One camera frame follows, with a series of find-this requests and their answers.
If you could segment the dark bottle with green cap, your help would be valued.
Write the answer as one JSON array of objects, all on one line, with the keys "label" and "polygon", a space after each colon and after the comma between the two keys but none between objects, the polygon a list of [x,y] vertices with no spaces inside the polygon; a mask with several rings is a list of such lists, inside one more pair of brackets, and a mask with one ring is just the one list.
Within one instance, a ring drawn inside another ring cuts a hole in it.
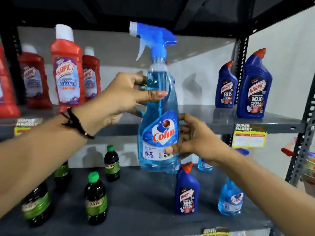
[{"label": "dark bottle with green cap", "polygon": [[58,189],[66,188],[70,182],[68,161],[64,162],[53,174],[54,182]]},{"label": "dark bottle with green cap", "polygon": [[40,183],[23,200],[22,216],[30,227],[38,227],[49,220],[53,206],[46,182]]},{"label": "dark bottle with green cap", "polygon": [[107,146],[107,153],[104,156],[105,174],[108,182],[114,182],[120,178],[119,156],[113,145]]},{"label": "dark bottle with green cap", "polygon": [[107,218],[108,202],[106,189],[98,172],[94,171],[88,175],[84,197],[89,224],[95,226],[103,223]]}]

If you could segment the black metal shelf rack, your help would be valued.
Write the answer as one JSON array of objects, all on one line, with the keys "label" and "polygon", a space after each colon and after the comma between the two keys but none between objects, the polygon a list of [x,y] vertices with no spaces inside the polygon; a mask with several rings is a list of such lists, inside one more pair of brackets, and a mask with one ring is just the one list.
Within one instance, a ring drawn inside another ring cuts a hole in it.
[{"label": "black metal shelf rack", "polygon": [[227,180],[220,169],[202,173],[195,164],[191,174],[201,184],[199,209],[191,215],[174,210],[175,175],[121,168],[121,178],[104,183],[109,201],[106,220],[97,226],[88,223],[84,209],[84,187],[88,174],[101,168],[72,169],[72,179],[64,193],[53,192],[53,213],[42,226],[29,227],[22,219],[21,206],[0,220],[0,236],[185,236],[222,228],[234,231],[272,228],[252,201],[245,200],[240,216],[223,216],[218,197]]}]

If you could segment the colourful packets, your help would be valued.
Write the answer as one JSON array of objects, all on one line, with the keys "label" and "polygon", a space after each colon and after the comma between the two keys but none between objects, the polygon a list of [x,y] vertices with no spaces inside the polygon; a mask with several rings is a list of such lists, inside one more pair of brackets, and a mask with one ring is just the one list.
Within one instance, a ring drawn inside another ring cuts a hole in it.
[{"label": "colourful packets", "polygon": [[305,162],[305,170],[301,178],[304,183],[306,193],[315,198],[315,153],[308,151],[308,158]]}]

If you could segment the person's left forearm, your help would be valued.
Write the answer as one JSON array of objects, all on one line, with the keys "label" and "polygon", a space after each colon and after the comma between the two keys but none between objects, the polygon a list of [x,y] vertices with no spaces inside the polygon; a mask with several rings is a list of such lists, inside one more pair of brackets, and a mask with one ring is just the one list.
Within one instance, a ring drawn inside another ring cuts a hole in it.
[{"label": "person's left forearm", "polygon": [[72,111],[0,143],[0,218],[87,141]]}]

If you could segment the blue glass cleaner spray bottle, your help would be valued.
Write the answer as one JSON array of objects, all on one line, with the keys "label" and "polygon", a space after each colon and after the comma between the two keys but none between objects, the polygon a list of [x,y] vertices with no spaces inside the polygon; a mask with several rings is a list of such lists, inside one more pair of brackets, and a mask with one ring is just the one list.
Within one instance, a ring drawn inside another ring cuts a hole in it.
[{"label": "blue glass cleaner spray bottle", "polygon": [[130,22],[129,34],[140,39],[139,60],[145,47],[151,49],[147,89],[168,92],[157,102],[148,102],[138,130],[140,167],[151,172],[166,172],[177,164],[179,155],[167,154],[165,148],[179,141],[179,109],[175,79],[168,70],[167,46],[177,44],[175,35],[163,28]]}]

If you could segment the person's right forearm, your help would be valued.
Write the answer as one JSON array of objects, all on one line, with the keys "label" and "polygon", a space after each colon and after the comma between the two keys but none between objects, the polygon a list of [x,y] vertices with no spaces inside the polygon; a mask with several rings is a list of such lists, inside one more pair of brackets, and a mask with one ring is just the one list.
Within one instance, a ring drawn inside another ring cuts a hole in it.
[{"label": "person's right forearm", "polygon": [[315,198],[231,147],[218,164],[285,236],[315,236]]}]

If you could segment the large blue toilet cleaner bottle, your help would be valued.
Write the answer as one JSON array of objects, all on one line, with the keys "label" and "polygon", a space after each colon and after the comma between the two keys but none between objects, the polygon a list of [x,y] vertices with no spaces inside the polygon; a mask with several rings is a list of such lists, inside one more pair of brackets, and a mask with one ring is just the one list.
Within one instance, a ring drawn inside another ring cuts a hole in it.
[{"label": "large blue toilet cleaner bottle", "polygon": [[272,84],[272,75],[263,65],[266,48],[262,48],[246,60],[237,103],[237,118],[262,119]]}]

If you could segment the person's right hand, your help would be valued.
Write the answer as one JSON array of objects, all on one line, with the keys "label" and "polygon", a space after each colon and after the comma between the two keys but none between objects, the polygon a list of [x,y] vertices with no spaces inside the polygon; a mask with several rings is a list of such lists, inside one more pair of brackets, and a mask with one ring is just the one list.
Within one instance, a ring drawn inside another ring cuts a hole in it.
[{"label": "person's right hand", "polygon": [[178,143],[188,143],[188,153],[205,160],[208,164],[218,167],[230,167],[237,161],[238,153],[220,140],[205,122],[189,114],[179,114],[179,120],[185,125],[180,126],[180,140]]}]

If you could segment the large red cleaner bottle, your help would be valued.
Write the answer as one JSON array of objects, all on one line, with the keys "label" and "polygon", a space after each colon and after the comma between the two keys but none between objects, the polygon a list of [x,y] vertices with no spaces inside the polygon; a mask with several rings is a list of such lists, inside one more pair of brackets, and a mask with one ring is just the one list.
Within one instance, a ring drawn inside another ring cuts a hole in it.
[{"label": "large red cleaner bottle", "polygon": [[58,113],[67,107],[85,103],[83,51],[74,42],[73,30],[64,24],[55,26],[56,40],[50,45],[53,76],[58,95]]}]

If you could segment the person's left hand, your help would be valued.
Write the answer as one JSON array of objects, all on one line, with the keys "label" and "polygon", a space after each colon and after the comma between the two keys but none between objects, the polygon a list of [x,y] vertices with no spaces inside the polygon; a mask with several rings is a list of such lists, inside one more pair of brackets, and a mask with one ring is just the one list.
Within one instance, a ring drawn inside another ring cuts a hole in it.
[{"label": "person's left hand", "polygon": [[76,107],[73,114],[80,123],[81,135],[93,139],[101,128],[117,122],[119,115],[132,111],[147,81],[144,75],[119,72],[100,95]]}]

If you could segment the yellow shelf price tag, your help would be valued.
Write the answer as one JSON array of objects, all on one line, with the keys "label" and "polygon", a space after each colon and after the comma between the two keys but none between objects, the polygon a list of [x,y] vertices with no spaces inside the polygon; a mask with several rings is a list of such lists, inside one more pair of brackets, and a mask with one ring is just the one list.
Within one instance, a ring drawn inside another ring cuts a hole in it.
[{"label": "yellow shelf price tag", "polygon": [[25,131],[29,131],[33,127],[44,122],[43,118],[19,118],[14,127],[14,137],[17,137],[24,133]]},{"label": "yellow shelf price tag", "polygon": [[201,236],[230,236],[230,230],[227,227],[204,229]]},{"label": "yellow shelf price tag", "polygon": [[267,128],[260,124],[236,123],[234,127],[233,148],[264,148]]}]

